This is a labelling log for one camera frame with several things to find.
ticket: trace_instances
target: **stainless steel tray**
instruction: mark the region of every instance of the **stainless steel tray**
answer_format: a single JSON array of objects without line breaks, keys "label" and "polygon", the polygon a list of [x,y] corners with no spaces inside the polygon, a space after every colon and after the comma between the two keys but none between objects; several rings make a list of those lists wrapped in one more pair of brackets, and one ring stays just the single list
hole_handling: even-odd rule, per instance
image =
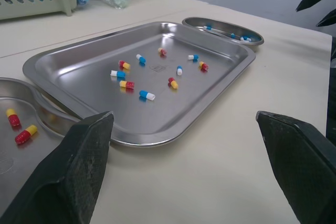
[{"label": "stainless steel tray", "polygon": [[[197,28],[198,30],[205,31],[209,34],[213,34],[230,41],[247,46],[253,51],[257,51],[258,47],[264,43],[264,38],[255,31],[247,29],[243,26],[234,25],[231,23],[209,19],[209,18],[199,18],[199,17],[190,17],[182,21],[183,25]],[[211,26],[211,30],[204,29],[205,26]],[[247,36],[252,39],[252,42],[241,41],[241,36]]]},{"label": "stainless steel tray", "polygon": [[[21,127],[12,128],[6,110],[16,110]],[[36,166],[63,139],[78,119],[51,107],[31,85],[0,78],[0,216],[12,202]],[[14,138],[34,124],[38,132],[26,143],[16,145]]]},{"label": "stainless steel tray", "polygon": [[[157,49],[168,51],[161,57]],[[136,55],[147,62],[139,64]],[[199,55],[209,65],[201,72]],[[113,111],[112,140],[130,146],[156,146],[180,136],[255,59],[247,47],[175,23],[150,23],[31,57],[24,74],[80,118]],[[118,61],[131,64],[126,80],[134,92],[110,77]],[[176,75],[176,67],[183,75]],[[173,77],[180,88],[167,84]],[[141,100],[139,91],[156,95]]]}]

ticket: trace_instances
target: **metal tray rim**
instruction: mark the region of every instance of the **metal tray rim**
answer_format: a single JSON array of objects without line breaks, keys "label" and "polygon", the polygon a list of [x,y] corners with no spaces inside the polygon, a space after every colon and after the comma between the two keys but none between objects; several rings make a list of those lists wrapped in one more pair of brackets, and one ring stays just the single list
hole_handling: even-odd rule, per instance
[{"label": "metal tray rim", "polygon": [[[74,44],[69,44],[67,46],[63,46],[60,48],[55,48],[49,51],[41,52],[35,56],[32,56],[29,58],[23,65],[23,73],[26,77],[28,77],[31,81],[33,81],[37,86],[42,88],[44,91],[46,91],[48,94],[50,94],[52,97],[54,97],[56,100],[58,100],[61,104],[63,104],[65,107],[67,107],[69,110],[71,110],[74,114],[76,114],[79,118],[83,119],[88,116],[91,116],[92,114],[98,113],[97,111],[92,110],[91,108],[85,106],[84,104],[81,104],[78,102],[79,100],[75,98],[73,95],[67,93],[66,91],[62,90],[61,88],[57,87],[52,82],[49,82],[45,80],[44,78],[41,78],[41,76],[37,73],[35,70],[35,63],[43,56],[53,54],[54,52],[59,52],[64,49],[69,49],[73,47],[80,46],[82,44],[87,44],[90,42],[94,42],[99,39],[104,39],[106,37],[114,36],[121,33],[127,33],[132,30],[139,29],[146,26],[152,26],[155,24],[173,24],[178,26],[183,26],[185,29],[190,29],[194,33],[202,33],[205,36],[210,36],[211,39],[218,39],[219,41],[222,41],[222,38],[212,36],[210,34],[204,34],[202,31],[198,31],[195,28],[184,26],[182,24],[174,23],[174,22],[152,22],[147,23],[144,25],[128,28],[121,31],[116,31],[110,34],[102,35],[96,38],[87,39],[84,41],[80,41]],[[195,107],[193,107],[192,110],[188,113],[188,118],[186,120],[181,120],[181,123],[177,124],[173,128],[168,128],[165,131],[153,133],[153,134],[131,134],[122,131],[117,126],[114,127],[114,135],[119,136],[122,135],[124,139],[131,140],[132,138],[137,138],[141,140],[141,144],[138,143],[130,143],[130,141],[125,142],[122,139],[113,138],[112,141],[119,143],[121,145],[125,146],[132,146],[132,147],[154,147],[163,145],[166,143],[169,143],[175,139],[177,139],[179,136],[181,136],[187,128],[202,114],[202,112],[218,98],[225,90],[226,88],[255,60],[256,55],[254,52],[243,45],[238,45],[236,43],[233,43],[230,40],[227,40],[228,43],[231,43],[235,46],[243,47],[247,53],[248,56],[240,63],[238,64],[216,87],[214,90],[212,90],[210,93],[208,93],[204,100],[206,102],[198,103]]]}]

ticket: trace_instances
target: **round metal tray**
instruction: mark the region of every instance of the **round metal tray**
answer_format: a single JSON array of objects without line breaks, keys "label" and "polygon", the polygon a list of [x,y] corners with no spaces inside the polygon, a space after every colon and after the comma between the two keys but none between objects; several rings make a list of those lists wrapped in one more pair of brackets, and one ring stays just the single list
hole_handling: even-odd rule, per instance
[{"label": "round metal tray", "polygon": [[[258,46],[264,43],[264,38],[255,31],[247,29],[242,26],[234,25],[231,23],[209,19],[209,18],[200,18],[200,17],[190,17],[186,18],[182,21],[183,25],[197,28],[201,31],[206,31],[207,33],[223,37],[225,39],[229,39],[230,41],[247,46],[251,48],[253,51],[257,51]],[[204,29],[204,27],[211,27],[211,30]],[[231,34],[235,34],[236,36],[242,37],[247,36],[251,38],[252,42],[244,42],[240,39],[232,39],[230,37]]]}]

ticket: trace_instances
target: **blue and white capsule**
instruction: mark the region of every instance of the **blue and white capsule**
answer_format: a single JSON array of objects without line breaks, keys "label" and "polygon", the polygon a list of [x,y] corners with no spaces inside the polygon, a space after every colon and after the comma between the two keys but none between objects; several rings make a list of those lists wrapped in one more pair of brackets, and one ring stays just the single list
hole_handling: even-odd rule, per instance
[{"label": "blue and white capsule", "polygon": [[244,41],[244,42],[251,42],[251,41],[252,41],[251,38],[246,37],[246,36],[242,36],[242,37],[240,38],[240,40],[241,40],[241,41]]},{"label": "blue and white capsule", "polygon": [[123,71],[111,71],[111,76],[125,78],[126,74]]},{"label": "blue and white capsule", "polygon": [[177,67],[177,75],[178,75],[178,76],[181,76],[181,75],[182,75],[182,67],[181,67],[181,66],[178,66],[178,67]]},{"label": "blue and white capsule", "polygon": [[199,56],[198,55],[189,55],[188,60],[198,60]]},{"label": "blue and white capsule", "polygon": [[144,90],[141,90],[139,92],[139,95],[141,97],[144,97],[144,98],[150,100],[150,101],[153,101],[155,99],[155,94],[148,93],[147,91],[144,91]]},{"label": "blue and white capsule", "polygon": [[146,59],[145,58],[143,58],[141,55],[136,55],[137,57],[137,59],[139,60],[139,62],[141,62],[141,63],[146,63]]}]

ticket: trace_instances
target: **white table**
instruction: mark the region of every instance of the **white table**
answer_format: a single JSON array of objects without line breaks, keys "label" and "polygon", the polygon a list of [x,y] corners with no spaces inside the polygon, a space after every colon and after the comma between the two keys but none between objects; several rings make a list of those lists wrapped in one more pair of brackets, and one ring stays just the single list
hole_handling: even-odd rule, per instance
[{"label": "white table", "polygon": [[[273,176],[255,115],[266,110],[293,116],[325,133],[331,36],[193,0],[141,2],[122,15],[92,3],[72,18],[50,15],[6,23],[1,76],[28,81],[22,65],[39,52],[158,20],[220,19],[259,32],[265,44],[177,141],[149,149],[110,148],[91,223],[299,223]],[[165,13],[171,6],[178,8]],[[148,19],[134,21],[139,12]],[[111,15],[119,20],[107,25],[115,20]],[[76,17],[92,23],[86,27]],[[20,35],[15,41],[14,33],[31,23],[44,24],[43,36]]]}]

